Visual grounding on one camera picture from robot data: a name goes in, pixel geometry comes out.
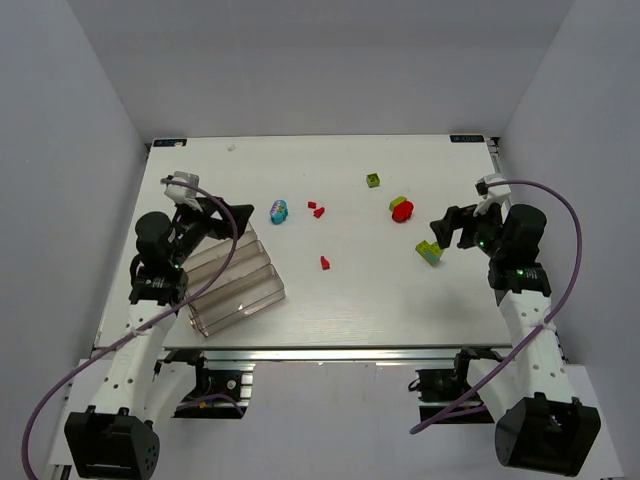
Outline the green and teal lego stack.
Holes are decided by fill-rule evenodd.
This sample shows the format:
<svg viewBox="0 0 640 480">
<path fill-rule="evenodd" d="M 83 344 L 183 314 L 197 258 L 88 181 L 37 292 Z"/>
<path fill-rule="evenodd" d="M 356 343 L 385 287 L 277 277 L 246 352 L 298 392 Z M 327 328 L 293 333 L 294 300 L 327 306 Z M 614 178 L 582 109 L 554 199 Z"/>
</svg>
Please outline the green and teal lego stack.
<svg viewBox="0 0 640 480">
<path fill-rule="evenodd" d="M 437 265 L 443 255 L 438 242 L 421 241 L 415 247 L 416 252 L 431 266 Z"/>
</svg>

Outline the teal rounded lego brick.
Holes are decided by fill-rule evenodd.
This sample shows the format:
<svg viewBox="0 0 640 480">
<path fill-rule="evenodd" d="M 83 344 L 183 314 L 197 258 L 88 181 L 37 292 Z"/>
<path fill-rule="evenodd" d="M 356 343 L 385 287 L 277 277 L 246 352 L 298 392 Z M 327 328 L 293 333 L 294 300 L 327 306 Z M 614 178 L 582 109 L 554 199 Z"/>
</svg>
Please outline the teal rounded lego brick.
<svg viewBox="0 0 640 480">
<path fill-rule="evenodd" d="M 276 200 L 270 211 L 270 220 L 274 225 L 282 224 L 288 217 L 288 204 L 285 200 Z"/>
</svg>

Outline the red round lego brick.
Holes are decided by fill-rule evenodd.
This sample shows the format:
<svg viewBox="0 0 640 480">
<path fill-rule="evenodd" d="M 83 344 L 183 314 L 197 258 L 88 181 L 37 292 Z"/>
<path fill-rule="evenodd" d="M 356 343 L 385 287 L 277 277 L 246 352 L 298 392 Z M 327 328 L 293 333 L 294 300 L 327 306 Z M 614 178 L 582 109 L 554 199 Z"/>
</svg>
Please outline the red round lego brick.
<svg viewBox="0 0 640 480">
<path fill-rule="evenodd" d="M 414 205 L 406 200 L 396 205 L 392 211 L 392 220 L 396 223 L 404 223 L 408 221 L 413 214 Z"/>
</svg>

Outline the lime green curved lego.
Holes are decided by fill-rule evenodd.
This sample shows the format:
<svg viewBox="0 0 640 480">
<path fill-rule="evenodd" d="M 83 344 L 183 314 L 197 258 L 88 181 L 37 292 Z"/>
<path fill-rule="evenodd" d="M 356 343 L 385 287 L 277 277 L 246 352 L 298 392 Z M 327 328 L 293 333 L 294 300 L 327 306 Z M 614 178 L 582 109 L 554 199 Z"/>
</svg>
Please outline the lime green curved lego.
<svg viewBox="0 0 640 480">
<path fill-rule="evenodd" d="M 406 197 L 404 196 L 399 196 L 397 198 L 395 198 L 394 200 L 392 200 L 389 204 L 389 210 L 393 211 L 398 205 L 404 203 L 407 200 Z"/>
</svg>

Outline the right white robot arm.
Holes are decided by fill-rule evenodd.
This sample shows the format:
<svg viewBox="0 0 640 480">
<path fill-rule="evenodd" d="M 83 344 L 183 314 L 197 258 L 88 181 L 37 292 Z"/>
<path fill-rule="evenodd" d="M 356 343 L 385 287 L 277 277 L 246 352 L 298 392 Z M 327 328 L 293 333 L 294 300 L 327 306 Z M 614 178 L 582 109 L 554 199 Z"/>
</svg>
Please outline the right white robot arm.
<svg viewBox="0 0 640 480">
<path fill-rule="evenodd" d="M 478 396 L 495 422 L 501 465 L 575 477 L 601 428 L 596 408 L 584 405 L 569 382 L 551 313 L 551 287 L 538 262 L 546 227 L 543 212 L 518 204 L 503 214 L 497 204 L 452 206 L 431 222 L 440 248 L 455 231 L 460 249 L 478 248 L 489 259 L 488 284 L 506 322 L 513 353 L 463 348 L 445 393 Z"/>
</svg>

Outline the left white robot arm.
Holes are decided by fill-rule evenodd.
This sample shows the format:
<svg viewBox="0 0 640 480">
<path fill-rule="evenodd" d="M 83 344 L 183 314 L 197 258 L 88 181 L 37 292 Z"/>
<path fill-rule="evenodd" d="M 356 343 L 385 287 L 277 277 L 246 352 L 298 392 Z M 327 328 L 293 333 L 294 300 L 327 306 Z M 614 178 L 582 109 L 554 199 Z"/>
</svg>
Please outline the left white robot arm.
<svg viewBox="0 0 640 480">
<path fill-rule="evenodd" d="M 175 409 L 193 387 L 191 367 L 163 369 L 157 358 L 187 297 L 183 265 L 207 237 L 237 241 L 254 211 L 219 197 L 178 200 L 173 216 L 153 211 L 134 227 L 136 254 L 125 334 L 89 405 L 69 414 L 64 434 L 83 479 L 148 479 L 157 466 L 159 409 Z"/>
</svg>

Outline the clear three-compartment container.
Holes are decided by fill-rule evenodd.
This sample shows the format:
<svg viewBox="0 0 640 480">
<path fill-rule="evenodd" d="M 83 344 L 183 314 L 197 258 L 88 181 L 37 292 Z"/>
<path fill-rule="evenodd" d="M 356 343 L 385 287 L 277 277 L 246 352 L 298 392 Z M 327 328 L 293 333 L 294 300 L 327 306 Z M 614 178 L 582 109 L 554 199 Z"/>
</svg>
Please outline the clear three-compartment container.
<svg viewBox="0 0 640 480">
<path fill-rule="evenodd" d="M 204 337 L 226 329 L 286 298 L 284 282 L 252 226 L 232 241 L 207 237 L 183 264 L 189 296 L 220 276 L 188 305 L 191 326 Z"/>
</svg>

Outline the small green lego cube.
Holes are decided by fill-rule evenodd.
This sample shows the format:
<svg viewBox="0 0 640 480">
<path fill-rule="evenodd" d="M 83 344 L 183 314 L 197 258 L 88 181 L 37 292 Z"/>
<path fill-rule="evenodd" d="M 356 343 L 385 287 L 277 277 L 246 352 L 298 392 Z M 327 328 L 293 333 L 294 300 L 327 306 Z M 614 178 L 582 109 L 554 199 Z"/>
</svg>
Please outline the small green lego cube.
<svg viewBox="0 0 640 480">
<path fill-rule="evenodd" d="M 366 176 L 366 183 L 369 188 L 375 188 L 380 185 L 380 178 L 377 173 L 371 173 Z"/>
</svg>

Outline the left blue table label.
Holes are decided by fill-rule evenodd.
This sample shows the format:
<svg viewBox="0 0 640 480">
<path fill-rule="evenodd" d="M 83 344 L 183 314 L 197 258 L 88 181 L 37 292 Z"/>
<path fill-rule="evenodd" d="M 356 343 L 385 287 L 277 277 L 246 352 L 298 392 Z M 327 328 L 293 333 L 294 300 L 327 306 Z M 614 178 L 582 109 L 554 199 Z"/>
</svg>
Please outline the left blue table label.
<svg viewBox="0 0 640 480">
<path fill-rule="evenodd" d="M 155 139 L 153 141 L 153 148 L 176 148 L 184 147 L 187 144 L 186 139 Z"/>
</svg>

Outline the blue table label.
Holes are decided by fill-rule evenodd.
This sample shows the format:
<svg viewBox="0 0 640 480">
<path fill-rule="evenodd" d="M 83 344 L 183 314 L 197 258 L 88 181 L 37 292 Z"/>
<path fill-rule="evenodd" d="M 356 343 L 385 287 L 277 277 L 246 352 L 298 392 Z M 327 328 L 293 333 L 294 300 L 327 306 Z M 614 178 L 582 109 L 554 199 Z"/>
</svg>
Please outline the blue table label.
<svg viewBox="0 0 640 480">
<path fill-rule="evenodd" d="M 187 144 L 186 139 L 155 139 L 153 141 L 153 148 L 176 148 L 184 147 Z"/>
<path fill-rule="evenodd" d="M 452 143 L 484 143 L 483 135 L 475 134 L 452 134 L 449 136 Z"/>
</svg>

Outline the right blue table label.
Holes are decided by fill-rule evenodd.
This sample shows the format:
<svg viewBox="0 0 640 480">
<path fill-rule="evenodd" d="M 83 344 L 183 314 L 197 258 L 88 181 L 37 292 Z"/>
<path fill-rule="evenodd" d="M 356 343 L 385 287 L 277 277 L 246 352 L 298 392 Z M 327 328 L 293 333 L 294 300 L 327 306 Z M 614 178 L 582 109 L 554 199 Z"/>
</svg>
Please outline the right blue table label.
<svg viewBox="0 0 640 480">
<path fill-rule="evenodd" d="M 452 143 L 484 143 L 483 135 L 475 134 L 452 134 L 449 136 Z"/>
</svg>

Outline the aluminium table rail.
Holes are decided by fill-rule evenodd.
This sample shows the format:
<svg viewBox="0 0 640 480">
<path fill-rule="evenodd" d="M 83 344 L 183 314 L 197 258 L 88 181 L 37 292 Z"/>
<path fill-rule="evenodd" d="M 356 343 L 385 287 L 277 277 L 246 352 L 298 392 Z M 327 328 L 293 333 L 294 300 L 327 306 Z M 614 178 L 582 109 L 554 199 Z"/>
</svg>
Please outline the aluminium table rail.
<svg viewBox="0 0 640 480">
<path fill-rule="evenodd" d="M 364 362 L 405 362 L 452 360 L 462 349 L 454 347 L 391 347 L 391 348 L 163 348 L 157 354 L 165 359 L 172 352 L 184 351 L 188 354 L 200 352 L 211 361 L 227 362 L 326 362 L 326 361 L 364 361 Z"/>
</svg>

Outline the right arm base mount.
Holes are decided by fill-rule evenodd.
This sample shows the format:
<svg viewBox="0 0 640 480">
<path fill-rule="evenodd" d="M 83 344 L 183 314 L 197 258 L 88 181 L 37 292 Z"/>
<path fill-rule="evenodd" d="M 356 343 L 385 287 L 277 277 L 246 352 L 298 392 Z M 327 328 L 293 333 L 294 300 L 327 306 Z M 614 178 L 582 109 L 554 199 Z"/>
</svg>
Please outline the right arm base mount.
<svg viewBox="0 0 640 480">
<path fill-rule="evenodd" d="M 419 394 L 420 422 L 434 416 L 439 410 L 469 390 L 467 374 L 471 360 L 491 360 L 501 362 L 503 357 L 496 351 L 481 347 L 464 347 L 454 357 L 453 366 L 448 368 L 428 368 L 417 370 L 417 379 L 408 385 L 409 392 Z M 484 407 L 479 394 L 474 394 L 455 411 L 473 410 Z M 486 410 L 448 418 L 439 424 L 492 424 L 493 419 Z"/>
</svg>

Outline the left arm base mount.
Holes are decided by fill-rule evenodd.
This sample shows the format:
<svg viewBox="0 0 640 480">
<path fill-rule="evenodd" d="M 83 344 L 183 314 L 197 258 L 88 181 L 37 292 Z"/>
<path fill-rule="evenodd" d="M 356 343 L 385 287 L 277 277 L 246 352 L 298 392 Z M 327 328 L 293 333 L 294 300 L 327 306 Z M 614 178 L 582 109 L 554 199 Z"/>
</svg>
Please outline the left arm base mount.
<svg viewBox="0 0 640 480">
<path fill-rule="evenodd" d="M 175 418 L 241 419 L 248 408 L 254 365 L 246 362 L 208 359 L 200 351 L 173 352 L 166 363 L 190 367 L 192 390 L 179 403 Z"/>
</svg>

